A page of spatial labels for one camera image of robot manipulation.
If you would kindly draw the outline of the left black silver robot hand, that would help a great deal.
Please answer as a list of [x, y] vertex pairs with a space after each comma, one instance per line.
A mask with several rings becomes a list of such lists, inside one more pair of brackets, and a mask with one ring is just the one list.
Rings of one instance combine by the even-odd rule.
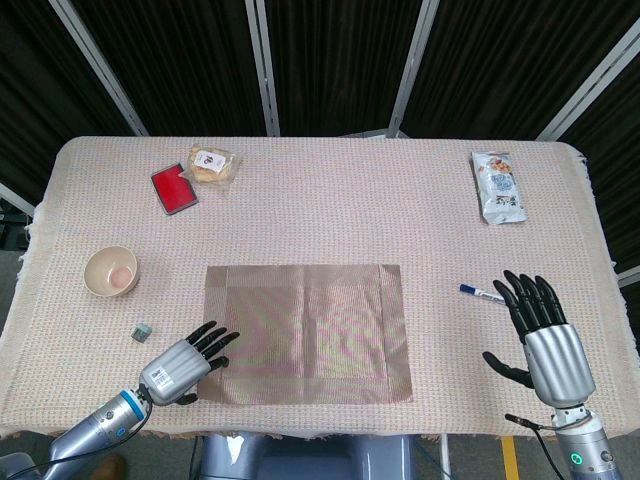
[[240, 337], [208, 321], [153, 359], [139, 376], [139, 392], [155, 406], [188, 405], [198, 397], [190, 390], [210, 373], [226, 368], [223, 350]]

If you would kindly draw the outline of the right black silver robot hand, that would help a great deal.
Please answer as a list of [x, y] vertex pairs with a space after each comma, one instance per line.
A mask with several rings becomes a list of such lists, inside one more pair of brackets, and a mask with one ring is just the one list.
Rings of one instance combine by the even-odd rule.
[[483, 359], [502, 377], [533, 389], [548, 406], [571, 409], [584, 404], [596, 386], [579, 335], [553, 287], [541, 276], [506, 270], [504, 277], [493, 284], [509, 310], [527, 367], [509, 366], [488, 351]]

